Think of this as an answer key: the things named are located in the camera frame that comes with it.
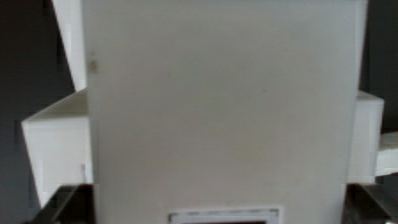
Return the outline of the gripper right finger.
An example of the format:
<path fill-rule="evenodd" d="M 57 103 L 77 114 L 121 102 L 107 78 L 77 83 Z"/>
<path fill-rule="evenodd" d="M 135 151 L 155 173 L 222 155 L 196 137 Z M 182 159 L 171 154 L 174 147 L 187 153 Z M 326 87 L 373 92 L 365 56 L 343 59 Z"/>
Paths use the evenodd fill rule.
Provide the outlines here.
<path fill-rule="evenodd" d="M 398 200 L 377 184 L 349 184 L 343 224 L 398 224 Z"/>

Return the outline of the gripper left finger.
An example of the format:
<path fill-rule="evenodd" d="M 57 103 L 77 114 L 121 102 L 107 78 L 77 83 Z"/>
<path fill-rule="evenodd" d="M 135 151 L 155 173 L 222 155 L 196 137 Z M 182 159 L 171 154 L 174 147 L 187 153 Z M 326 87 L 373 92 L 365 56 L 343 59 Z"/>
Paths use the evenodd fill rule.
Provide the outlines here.
<path fill-rule="evenodd" d="M 96 224 L 91 184 L 59 187 L 34 219 L 23 224 Z"/>

